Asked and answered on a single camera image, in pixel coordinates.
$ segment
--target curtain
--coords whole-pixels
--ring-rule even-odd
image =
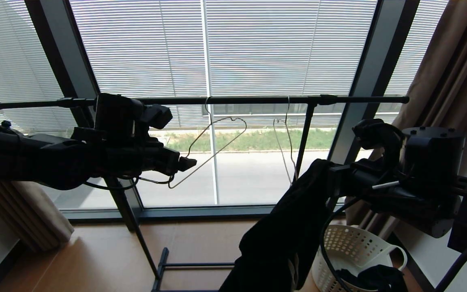
[[[393,125],[467,129],[467,1],[450,0]],[[381,155],[374,151],[371,159]],[[347,224],[387,238],[398,220],[375,214],[367,203],[347,210]]]
[[[0,181],[0,216],[32,251],[56,248],[74,231],[34,182]]]

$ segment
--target basket handle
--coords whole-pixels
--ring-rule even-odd
[[[406,267],[406,263],[408,261],[407,255],[406,255],[406,252],[405,252],[404,249],[402,249],[400,246],[397,246],[397,245],[394,245],[394,244],[390,244],[389,246],[384,248],[383,251],[376,254],[371,260],[367,261],[367,263],[369,263],[367,265],[372,264],[372,262],[374,261],[374,259],[376,259],[376,257],[380,257],[380,256],[383,256],[383,255],[389,255],[396,248],[399,249],[401,251],[401,253],[403,254],[403,264],[399,268],[397,268],[398,270],[402,271]],[[362,270],[366,270],[368,268],[367,265],[362,266],[361,267]]]

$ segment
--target pavement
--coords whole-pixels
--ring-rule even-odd
[[[326,159],[328,151],[307,151],[304,154],[300,173],[307,170],[315,159]],[[360,151],[358,159],[368,157],[370,151]],[[191,154],[198,160],[198,166],[210,154]],[[293,165],[289,152],[284,157],[291,179]],[[213,160],[193,173],[174,189],[167,185],[139,181],[137,189],[145,207],[207,206],[214,205]],[[179,172],[173,181],[175,185],[191,170]],[[157,172],[144,172],[143,177],[153,180],[167,180]],[[104,185],[102,179],[93,183]],[[280,152],[219,153],[217,155],[217,203],[221,205],[274,204],[289,187],[289,179]],[[59,208],[115,208],[110,192],[82,185],[70,191],[49,189],[47,193]]]

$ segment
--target bolt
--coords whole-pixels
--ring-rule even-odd
[[[12,123],[9,120],[4,120],[1,122],[1,126],[9,129],[12,126]]]

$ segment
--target brown floor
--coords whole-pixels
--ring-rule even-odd
[[[253,221],[143,224],[158,262],[163,247],[169,262],[230,262]],[[167,271],[163,290],[217,289],[228,270]],[[421,292],[405,272],[410,292]],[[78,225],[69,244],[46,254],[25,254],[0,284],[0,292],[150,292],[154,276],[134,234],[124,225]],[[301,290],[318,292],[311,277]]]

